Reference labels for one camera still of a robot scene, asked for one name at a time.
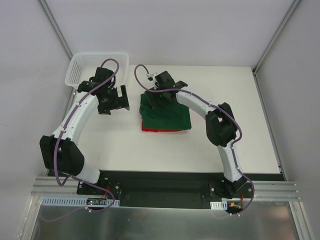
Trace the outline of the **green t shirt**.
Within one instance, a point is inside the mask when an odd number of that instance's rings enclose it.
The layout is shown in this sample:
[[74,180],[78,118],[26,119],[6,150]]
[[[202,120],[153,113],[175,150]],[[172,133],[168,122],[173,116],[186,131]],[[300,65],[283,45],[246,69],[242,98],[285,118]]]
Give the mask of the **green t shirt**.
[[158,106],[152,109],[145,93],[140,95],[139,114],[146,125],[167,125],[190,130],[192,128],[190,110],[178,102]]

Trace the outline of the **red t shirt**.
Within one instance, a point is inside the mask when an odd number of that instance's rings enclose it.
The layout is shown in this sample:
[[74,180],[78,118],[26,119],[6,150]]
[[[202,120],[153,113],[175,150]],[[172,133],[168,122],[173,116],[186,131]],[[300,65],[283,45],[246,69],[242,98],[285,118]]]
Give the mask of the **red t shirt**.
[[178,128],[175,126],[169,125],[156,125],[151,123],[149,125],[145,124],[144,121],[141,122],[141,130],[143,132],[152,132],[152,133],[174,133],[184,131],[184,128]]

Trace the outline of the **white plastic mesh basket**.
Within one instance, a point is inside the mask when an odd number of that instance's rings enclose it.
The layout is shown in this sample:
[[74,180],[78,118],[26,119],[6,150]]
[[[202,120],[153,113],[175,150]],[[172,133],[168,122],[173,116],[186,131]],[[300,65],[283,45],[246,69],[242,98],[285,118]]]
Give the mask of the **white plastic mesh basket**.
[[64,83],[69,87],[77,89],[83,81],[89,80],[96,73],[96,69],[103,64],[106,59],[114,59],[119,63],[119,70],[115,85],[125,85],[127,81],[130,58],[126,52],[79,52],[73,55]]

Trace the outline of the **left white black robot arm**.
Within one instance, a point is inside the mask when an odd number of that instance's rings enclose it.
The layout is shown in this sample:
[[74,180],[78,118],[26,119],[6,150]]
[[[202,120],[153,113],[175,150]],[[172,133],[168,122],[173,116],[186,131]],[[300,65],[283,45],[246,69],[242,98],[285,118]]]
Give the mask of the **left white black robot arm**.
[[82,131],[94,111],[110,115],[113,110],[129,110],[126,86],[116,87],[116,72],[97,67],[95,75],[82,81],[68,114],[50,135],[42,136],[39,145],[46,169],[55,174],[66,174],[89,182],[88,188],[96,195],[103,193],[106,182],[100,179],[99,169],[86,164],[78,148]]

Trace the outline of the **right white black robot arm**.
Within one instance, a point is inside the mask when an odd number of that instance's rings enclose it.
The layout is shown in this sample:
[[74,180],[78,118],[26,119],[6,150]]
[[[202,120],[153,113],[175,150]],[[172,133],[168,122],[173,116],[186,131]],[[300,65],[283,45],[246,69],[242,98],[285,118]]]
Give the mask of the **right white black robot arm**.
[[185,82],[175,82],[167,71],[147,73],[146,77],[153,82],[153,88],[145,92],[153,109],[160,104],[177,102],[204,119],[206,137],[217,147],[223,166],[223,180],[214,188],[215,193],[227,199],[241,194],[247,180],[237,160],[235,140],[240,130],[230,105],[226,102],[212,104],[204,100]]

